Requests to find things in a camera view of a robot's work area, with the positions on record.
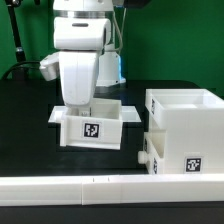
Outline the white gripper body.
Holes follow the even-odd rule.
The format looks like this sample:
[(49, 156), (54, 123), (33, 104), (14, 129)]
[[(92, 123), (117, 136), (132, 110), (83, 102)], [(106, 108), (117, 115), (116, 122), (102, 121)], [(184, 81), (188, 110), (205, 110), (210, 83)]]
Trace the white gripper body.
[(40, 62), (46, 81), (60, 77), (67, 107), (88, 107), (95, 92), (99, 58), (111, 39), (109, 19), (56, 17), (54, 47), (58, 52)]

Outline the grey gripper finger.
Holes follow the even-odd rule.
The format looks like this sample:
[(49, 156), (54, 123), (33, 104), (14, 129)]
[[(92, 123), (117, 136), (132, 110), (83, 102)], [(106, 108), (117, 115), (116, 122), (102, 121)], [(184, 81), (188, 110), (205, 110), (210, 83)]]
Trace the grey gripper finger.
[(91, 116), (91, 108), (90, 107), (80, 107), (79, 115), (83, 116), (83, 117), (90, 117)]

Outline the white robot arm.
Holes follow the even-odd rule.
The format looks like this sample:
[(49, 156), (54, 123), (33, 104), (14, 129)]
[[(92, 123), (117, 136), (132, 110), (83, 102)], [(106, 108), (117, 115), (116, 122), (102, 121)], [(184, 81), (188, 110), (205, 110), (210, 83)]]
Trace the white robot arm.
[(40, 62), (47, 81), (61, 81), (66, 107), (88, 116), (98, 84), (119, 81), (114, 67), (121, 39), (114, 9), (141, 9), (152, 0), (54, 0), (53, 43), (56, 52)]

